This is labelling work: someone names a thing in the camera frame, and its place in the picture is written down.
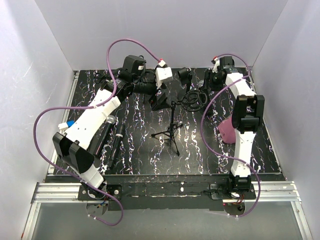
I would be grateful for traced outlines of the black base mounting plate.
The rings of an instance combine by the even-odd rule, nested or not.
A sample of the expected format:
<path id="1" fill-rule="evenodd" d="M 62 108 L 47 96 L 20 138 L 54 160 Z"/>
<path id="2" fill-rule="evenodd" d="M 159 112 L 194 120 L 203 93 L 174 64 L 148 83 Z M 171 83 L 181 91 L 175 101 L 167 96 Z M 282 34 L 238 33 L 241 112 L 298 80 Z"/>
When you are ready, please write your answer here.
<path id="1" fill-rule="evenodd" d="M 223 201 L 236 202 L 227 191 L 227 174 L 105 175 L 109 194 L 125 210 L 208 209 L 223 211 Z"/>

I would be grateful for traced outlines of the tall black foam microphone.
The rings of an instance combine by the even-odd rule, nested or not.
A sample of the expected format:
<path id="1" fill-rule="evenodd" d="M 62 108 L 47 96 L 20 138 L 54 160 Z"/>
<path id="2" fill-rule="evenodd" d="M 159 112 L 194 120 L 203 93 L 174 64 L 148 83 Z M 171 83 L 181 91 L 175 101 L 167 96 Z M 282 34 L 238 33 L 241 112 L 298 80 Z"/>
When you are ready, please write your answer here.
<path id="1" fill-rule="evenodd" d="M 126 126 L 124 124 L 119 125 L 116 131 L 116 135 L 114 137 L 111 153 L 108 159 L 109 169 L 113 169 L 115 166 L 115 162 L 119 155 L 121 142 L 124 138 L 125 133 L 126 133 Z"/>

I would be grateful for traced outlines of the aluminium frame rail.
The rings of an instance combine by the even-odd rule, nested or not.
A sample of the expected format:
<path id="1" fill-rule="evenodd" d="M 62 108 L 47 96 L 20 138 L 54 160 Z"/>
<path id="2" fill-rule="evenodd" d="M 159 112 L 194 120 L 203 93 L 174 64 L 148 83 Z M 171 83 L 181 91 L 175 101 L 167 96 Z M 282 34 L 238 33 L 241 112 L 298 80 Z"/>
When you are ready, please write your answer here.
<path id="1" fill-rule="evenodd" d="M 152 112 L 144 96 L 134 94 L 115 112 L 126 125 L 120 157 L 108 171 L 112 141 L 95 163 L 106 175 L 214 175 L 229 174 L 232 161 L 209 152 L 200 130 L 216 151 L 232 155 L 234 146 L 224 144 L 218 124 L 229 115 L 233 96 L 226 92 L 204 125 L 200 112 L 178 107 L 175 120 L 183 124 L 175 145 L 160 135 L 170 123 L 170 110 Z M 261 180 L 258 203 L 245 199 L 239 205 L 223 200 L 223 211 L 209 209 L 133 209 L 121 214 L 116 202 L 90 200 L 82 185 L 61 171 L 50 169 L 36 185 L 24 240 L 310 240 L 301 198 L 293 181 L 287 180 L 273 150 L 266 127 L 253 142 L 251 165 Z"/>

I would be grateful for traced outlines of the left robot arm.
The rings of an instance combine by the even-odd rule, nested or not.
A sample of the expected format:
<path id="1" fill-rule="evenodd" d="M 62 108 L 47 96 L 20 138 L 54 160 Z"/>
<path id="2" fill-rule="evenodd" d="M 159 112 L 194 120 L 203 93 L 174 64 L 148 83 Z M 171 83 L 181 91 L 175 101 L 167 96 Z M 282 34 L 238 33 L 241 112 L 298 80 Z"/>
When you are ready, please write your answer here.
<path id="1" fill-rule="evenodd" d="M 172 69 L 164 60 L 161 59 L 154 69 L 147 69 L 142 56 L 128 55 L 122 67 L 96 75 L 103 84 L 90 105 L 72 126 L 53 136 L 57 156 L 82 181 L 91 185 L 89 194 L 95 200 L 103 199 L 107 193 L 104 178 L 94 166 L 95 157 L 88 151 L 96 132 L 133 93 L 155 97 L 164 83 L 172 78 Z"/>

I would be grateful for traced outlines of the silver mesh microphone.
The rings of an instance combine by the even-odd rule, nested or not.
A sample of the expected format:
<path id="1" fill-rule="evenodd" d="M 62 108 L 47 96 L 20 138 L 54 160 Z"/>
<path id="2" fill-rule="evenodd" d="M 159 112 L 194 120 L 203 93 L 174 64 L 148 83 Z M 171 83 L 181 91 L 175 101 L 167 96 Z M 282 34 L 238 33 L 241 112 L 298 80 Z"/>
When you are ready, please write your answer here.
<path id="1" fill-rule="evenodd" d="M 200 81 L 198 82 L 198 87 L 199 87 L 199 88 L 202 88 L 203 85 L 204 85 L 204 80 L 200 80 Z"/>
<path id="2" fill-rule="evenodd" d="M 105 126 L 103 128 L 103 131 L 101 133 L 100 138 L 98 139 L 98 142 L 96 144 L 96 147 L 94 149 L 93 155 L 96 158 L 100 158 L 102 155 L 102 150 L 104 148 L 104 145 L 106 144 L 109 134 L 111 132 L 112 127 L 116 123 L 116 117 L 113 115 L 109 115 L 106 119 Z"/>

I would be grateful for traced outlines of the shock mount stand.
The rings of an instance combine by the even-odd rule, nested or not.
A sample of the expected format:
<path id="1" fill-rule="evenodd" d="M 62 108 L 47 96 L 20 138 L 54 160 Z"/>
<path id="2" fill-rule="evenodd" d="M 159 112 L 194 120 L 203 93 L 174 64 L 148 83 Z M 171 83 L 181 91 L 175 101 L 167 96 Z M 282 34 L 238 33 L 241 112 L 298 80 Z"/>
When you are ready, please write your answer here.
<path id="1" fill-rule="evenodd" d="M 155 138 L 158 135 L 165 135 L 168 137 L 166 139 L 170 142 L 170 145 L 174 143 L 176 154 L 177 156 L 180 155 L 180 152 L 177 147 L 177 143 L 175 140 L 175 134 L 176 131 L 183 127 L 183 124 L 174 122 L 174 116 L 175 116 L 175 110 L 177 106 L 181 106 L 185 111 L 187 112 L 198 112 L 200 111 L 207 103 L 208 103 L 209 97 L 208 94 L 200 89 L 193 89 L 189 90 L 187 93 L 185 93 L 181 98 L 178 98 L 177 100 L 173 100 L 170 102 L 170 109 L 171 109 L 171 115 L 170 115 L 170 124 L 167 127 L 167 130 L 152 133 L 151 137 Z"/>

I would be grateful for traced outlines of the black tripod stand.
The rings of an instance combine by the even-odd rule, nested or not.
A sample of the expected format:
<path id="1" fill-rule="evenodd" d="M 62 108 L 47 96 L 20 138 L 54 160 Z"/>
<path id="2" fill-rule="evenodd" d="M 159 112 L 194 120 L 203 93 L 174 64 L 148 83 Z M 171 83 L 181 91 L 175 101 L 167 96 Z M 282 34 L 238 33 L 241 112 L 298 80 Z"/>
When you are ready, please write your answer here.
<path id="1" fill-rule="evenodd" d="M 147 60 L 143 55 L 139 55 L 138 57 L 141 59 L 141 61 L 143 61 L 144 63 L 147 63 Z"/>

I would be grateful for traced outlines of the pink wedge block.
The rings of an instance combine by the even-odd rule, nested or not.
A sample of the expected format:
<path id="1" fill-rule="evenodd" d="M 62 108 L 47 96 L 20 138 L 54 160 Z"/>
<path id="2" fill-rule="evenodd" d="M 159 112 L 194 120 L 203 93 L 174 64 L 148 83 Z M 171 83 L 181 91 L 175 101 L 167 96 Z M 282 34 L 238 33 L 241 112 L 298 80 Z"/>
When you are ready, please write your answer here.
<path id="1" fill-rule="evenodd" d="M 234 144 L 236 142 L 236 133 L 232 125 L 232 115 L 224 119 L 219 125 L 218 130 L 222 141 L 225 144 Z"/>

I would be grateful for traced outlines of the round base stand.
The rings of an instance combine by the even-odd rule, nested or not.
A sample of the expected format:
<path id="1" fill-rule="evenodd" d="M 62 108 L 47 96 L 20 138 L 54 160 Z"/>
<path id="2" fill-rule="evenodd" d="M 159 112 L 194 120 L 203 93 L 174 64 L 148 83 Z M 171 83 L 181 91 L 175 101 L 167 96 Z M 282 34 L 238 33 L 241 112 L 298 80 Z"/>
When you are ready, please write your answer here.
<path id="1" fill-rule="evenodd" d="M 178 78 L 182 86 L 186 86 L 185 92 L 191 89 L 193 75 L 190 68 L 183 67 L 177 71 Z"/>
<path id="2" fill-rule="evenodd" d="M 106 79 L 108 78 L 108 75 L 106 73 L 99 73 L 97 72 L 95 74 L 94 82 L 96 84 L 101 84 L 103 83 Z"/>

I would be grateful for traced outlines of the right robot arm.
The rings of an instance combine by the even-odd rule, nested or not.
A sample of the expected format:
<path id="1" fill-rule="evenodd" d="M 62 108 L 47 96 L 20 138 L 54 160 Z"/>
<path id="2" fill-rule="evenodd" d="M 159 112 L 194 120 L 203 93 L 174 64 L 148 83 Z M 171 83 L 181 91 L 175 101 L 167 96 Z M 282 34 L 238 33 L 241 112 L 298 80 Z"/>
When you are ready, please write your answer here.
<path id="1" fill-rule="evenodd" d="M 226 182 L 227 195 L 237 199 L 251 189 L 251 173 L 255 171 L 250 165 L 253 141 L 262 125 L 265 98 L 257 95 L 247 84 L 246 78 L 236 70 L 233 54 L 221 54 L 213 58 L 214 67 L 211 71 L 218 77 L 218 84 L 225 86 L 215 97 L 226 89 L 230 89 L 235 97 L 231 115 L 232 130 L 235 134 L 235 150 L 233 163 Z"/>

